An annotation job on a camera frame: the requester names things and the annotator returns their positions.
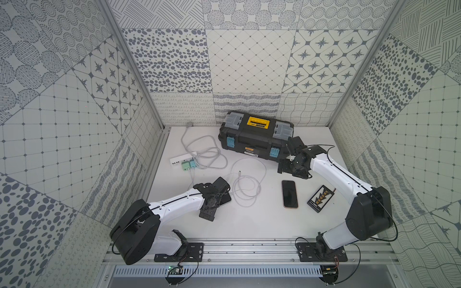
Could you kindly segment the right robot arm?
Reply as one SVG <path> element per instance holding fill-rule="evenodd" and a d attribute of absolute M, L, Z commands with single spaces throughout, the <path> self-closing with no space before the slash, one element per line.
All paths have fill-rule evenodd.
<path fill-rule="evenodd" d="M 345 220 L 316 238 L 318 253 L 338 250 L 358 241 L 368 240 L 395 225 L 390 193 L 374 187 L 337 164 L 327 150 L 319 145 L 288 146 L 292 160 L 279 161 L 278 173 L 306 179 L 310 171 L 317 173 L 347 200 L 349 211 Z"/>

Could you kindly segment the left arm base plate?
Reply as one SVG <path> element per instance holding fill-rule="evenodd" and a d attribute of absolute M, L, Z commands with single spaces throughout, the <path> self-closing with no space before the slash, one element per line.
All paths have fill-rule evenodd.
<path fill-rule="evenodd" d="M 172 256 L 167 254 L 156 254 L 154 261 L 157 263 L 166 262 L 201 262 L 205 244 L 203 242 L 192 242 L 183 244 Z"/>

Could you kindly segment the phone with pink case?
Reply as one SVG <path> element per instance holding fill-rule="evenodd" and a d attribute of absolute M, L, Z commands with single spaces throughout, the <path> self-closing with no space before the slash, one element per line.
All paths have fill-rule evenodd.
<path fill-rule="evenodd" d="M 298 208 L 297 190 L 294 181 L 282 181 L 283 206 Z"/>

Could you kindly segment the phone with mint case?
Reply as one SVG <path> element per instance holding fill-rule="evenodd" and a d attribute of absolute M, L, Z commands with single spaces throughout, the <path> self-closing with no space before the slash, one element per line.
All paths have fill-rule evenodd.
<path fill-rule="evenodd" d="M 229 192 L 218 193 L 216 198 L 219 200 L 218 206 L 222 206 L 232 200 Z"/>

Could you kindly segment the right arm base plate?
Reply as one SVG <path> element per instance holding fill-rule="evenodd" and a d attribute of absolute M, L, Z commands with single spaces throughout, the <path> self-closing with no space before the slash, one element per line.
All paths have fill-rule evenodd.
<path fill-rule="evenodd" d="M 332 250 L 327 246 L 309 242 L 297 243 L 298 256 L 301 262 L 347 262 L 344 247 Z"/>

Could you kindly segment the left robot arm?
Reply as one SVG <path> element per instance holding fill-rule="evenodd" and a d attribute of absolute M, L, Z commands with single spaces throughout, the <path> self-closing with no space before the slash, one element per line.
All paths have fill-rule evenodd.
<path fill-rule="evenodd" d="M 196 184 L 190 190 L 159 202 L 135 201 L 110 232 L 110 238 L 126 265 L 155 254 L 158 262 L 180 262 L 198 251 L 179 231 L 160 234 L 162 226 L 183 215 L 199 211 L 199 217 L 213 221 L 216 210 L 230 199 L 230 185 L 221 177 L 213 183 Z"/>

